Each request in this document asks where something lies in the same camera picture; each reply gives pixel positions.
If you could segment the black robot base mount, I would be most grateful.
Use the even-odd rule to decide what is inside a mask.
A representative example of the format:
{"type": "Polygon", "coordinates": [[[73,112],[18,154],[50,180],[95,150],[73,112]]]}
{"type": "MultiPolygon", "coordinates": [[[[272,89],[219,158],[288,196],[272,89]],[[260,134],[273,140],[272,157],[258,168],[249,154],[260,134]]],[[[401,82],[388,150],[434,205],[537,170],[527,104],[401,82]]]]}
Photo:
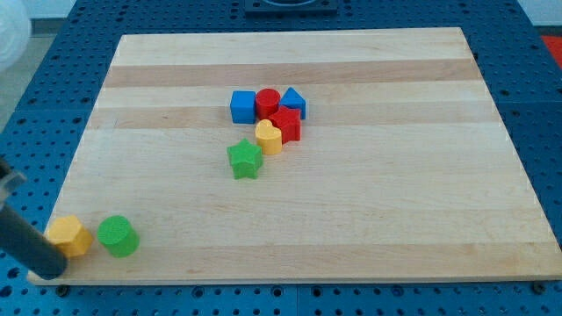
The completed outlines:
{"type": "Polygon", "coordinates": [[[247,16],[266,14],[335,14],[338,10],[337,0],[243,0],[247,16]]]}

